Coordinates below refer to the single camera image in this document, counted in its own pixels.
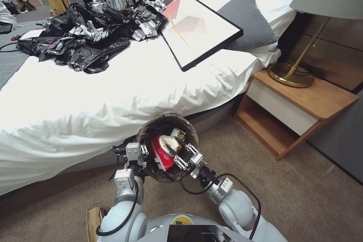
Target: table lamp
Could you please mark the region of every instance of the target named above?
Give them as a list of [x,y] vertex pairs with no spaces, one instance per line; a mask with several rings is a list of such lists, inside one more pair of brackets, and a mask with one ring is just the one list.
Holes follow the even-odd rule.
[[330,17],[363,19],[363,0],[293,0],[290,7],[302,12],[327,16],[295,64],[290,67],[286,63],[277,62],[268,68],[268,74],[273,79],[289,86],[305,88],[314,83],[314,76],[299,67],[299,63],[320,36]]

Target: poster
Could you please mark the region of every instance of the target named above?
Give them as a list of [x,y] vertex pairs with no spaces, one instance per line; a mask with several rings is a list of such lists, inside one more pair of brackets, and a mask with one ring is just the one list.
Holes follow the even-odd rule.
[[182,71],[243,35],[243,30],[198,0],[161,0],[168,19],[161,33]]

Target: nightstand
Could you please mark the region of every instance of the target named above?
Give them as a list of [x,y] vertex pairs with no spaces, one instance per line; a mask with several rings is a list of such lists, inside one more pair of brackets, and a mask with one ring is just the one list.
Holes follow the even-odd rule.
[[358,98],[318,78],[309,88],[290,87],[265,70],[253,75],[235,119],[279,160]]

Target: white drawer front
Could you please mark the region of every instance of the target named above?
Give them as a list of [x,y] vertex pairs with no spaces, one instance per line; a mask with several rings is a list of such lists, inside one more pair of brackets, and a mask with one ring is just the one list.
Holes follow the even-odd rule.
[[315,117],[256,79],[252,81],[247,95],[300,136],[317,122]]

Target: white duvet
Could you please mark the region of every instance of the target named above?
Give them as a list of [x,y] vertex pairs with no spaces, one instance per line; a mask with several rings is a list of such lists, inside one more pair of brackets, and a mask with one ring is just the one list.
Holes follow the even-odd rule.
[[162,37],[132,42],[98,74],[29,57],[0,91],[0,195],[106,152],[155,115],[222,105],[266,62],[221,50],[182,72]]

